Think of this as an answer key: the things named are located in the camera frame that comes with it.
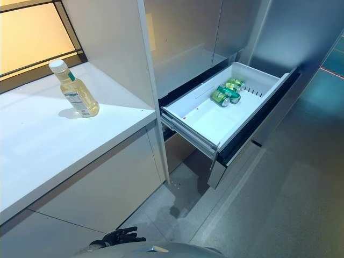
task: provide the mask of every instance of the window frame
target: window frame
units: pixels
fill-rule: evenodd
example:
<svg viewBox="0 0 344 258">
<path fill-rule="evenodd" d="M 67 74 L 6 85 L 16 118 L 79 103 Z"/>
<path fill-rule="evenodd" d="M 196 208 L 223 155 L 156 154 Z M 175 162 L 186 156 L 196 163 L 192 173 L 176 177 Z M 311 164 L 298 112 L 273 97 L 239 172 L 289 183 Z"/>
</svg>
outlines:
<svg viewBox="0 0 344 258">
<path fill-rule="evenodd" d="M 75 30 L 70 22 L 70 19 L 67 15 L 66 9 L 63 6 L 62 0 L 29 0 L 29 1 L 24 1 L 24 2 L 19 2 L 19 3 L 13 3 L 13 4 L 8 4 L 8 5 L 3 5 L 0 6 L 0 13 L 4 13 L 4 12 L 10 12 L 10 11 L 15 11 L 18 9 L 23 9 L 23 8 L 30 8 L 33 6 L 37 6 L 37 5 L 43 5 L 43 4 L 54 4 L 54 7 L 60 17 L 60 20 L 64 26 L 64 29 L 66 30 L 69 39 L 71 41 L 71 43 L 74 46 L 74 50 L 67 52 L 67 53 L 63 53 L 57 56 L 52 56 L 48 59 L 45 60 L 41 60 L 39 62 L 36 63 L 32 63 L 29 64 L 25 67 L 20 67 L 17 68 L 15 70 L 9 71 L 7 73 L 4 74 L 0 74 L 0 78 L 4 77 L 4 76 L 8 76 L 11 75 L 13 73 L 16 73 L 18 71 L 39 65 L 41 63 L 50 61 L 50 60 L 54 60 L 56 58 L 61 58 L 63 56 L 66 56 L 68 54 L 73 54 L 76 53 L 76 55 L 67 57 L 67 58 L 62 58 L 63 61 L 65 61 L 65 63 L 67 64 L 68 67 L 72 67 L 72 66 L 76 66 L 79 65 L 81 63 L 85 63 L 87 62 L 87 57 L 84 53 L 84 50 L 80 44 L 80 41 L 75 33 Z M 0 81 L 0 94 L 7 92 L 9 90 L 15 89 L 19 86 L 22 86 L 26 83 L 38 80 L 40 78 L 43 78 L 45 76 L 51 75 L 52 71 L 49 69 L 48 64 L 45 64 L 43 66 L 40 67 L 36 67 L 33 68 L 31 70 L 25 71 L 23 73 L 17 74 L 17 75 L 13 75 L 12 77 L 6 78 L 2 81 Z"/>
</svg>

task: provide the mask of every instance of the bottle cap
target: bottle cap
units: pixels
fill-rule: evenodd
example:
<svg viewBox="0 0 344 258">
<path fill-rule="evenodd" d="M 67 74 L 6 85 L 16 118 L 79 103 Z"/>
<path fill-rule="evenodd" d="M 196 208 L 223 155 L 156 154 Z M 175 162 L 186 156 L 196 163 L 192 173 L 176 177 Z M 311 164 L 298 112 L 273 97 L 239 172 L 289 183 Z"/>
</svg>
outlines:
<svg viewBox="0 0 344 258">
<path fill-rule="evenodd" d="M 63 60 L 55 60 L 49 64 L 49 67 L 53 73 L 61 73 L 68 69 L 68 66 Z"/>
</svg>

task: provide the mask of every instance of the refrigerator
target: refrigerator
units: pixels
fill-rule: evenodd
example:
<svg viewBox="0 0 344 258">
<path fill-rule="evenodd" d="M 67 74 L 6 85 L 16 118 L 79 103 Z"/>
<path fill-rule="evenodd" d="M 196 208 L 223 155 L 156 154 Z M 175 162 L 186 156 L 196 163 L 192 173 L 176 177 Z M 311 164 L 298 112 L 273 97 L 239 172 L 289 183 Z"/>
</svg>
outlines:
<svg viewBox="0 0 344 258">
<path fill-rule="evenodd" d="M 344 29 L 344 1 L 144 0 L 162 123 L 211 160 L 216 188 L 249 145 L 263 147 Z M 245 81 L 237 104 L 211 93 Z"/>
</svg>

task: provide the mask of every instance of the window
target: window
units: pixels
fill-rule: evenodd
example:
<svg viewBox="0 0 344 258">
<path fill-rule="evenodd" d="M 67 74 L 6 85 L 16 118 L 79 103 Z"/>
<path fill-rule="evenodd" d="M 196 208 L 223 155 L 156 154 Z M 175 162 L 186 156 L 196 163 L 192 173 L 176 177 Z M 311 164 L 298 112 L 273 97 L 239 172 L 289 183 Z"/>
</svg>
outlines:
<svg viewBox="0 0 344 258">
<path fill-rule="evenodd" d="M 0 0 L 0 39 L 0 93 L 87 61 L 61 0 Z"/>
</svg>

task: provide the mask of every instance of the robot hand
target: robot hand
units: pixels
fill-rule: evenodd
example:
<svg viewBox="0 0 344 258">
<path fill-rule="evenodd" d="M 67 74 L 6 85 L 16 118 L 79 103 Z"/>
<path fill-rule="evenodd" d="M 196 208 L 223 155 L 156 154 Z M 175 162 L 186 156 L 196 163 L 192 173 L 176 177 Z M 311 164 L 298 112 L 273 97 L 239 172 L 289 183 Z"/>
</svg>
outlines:
<svg viewBox="0 0 344 258">
<path fill-rule="evenodd" d="M 90 246 L 99 246 L 99 248 L 114 246 L 120 243 L 130 243 L 130 242 L 144 242 L 146 238 L 137 238 L 136 233 L 130 233 L 138 230 L 138 227 L 129 227 L 124 229 L 115 230 L 106 234 L 102 240 L 96 240 L 90 243 Z"/>
</svg>

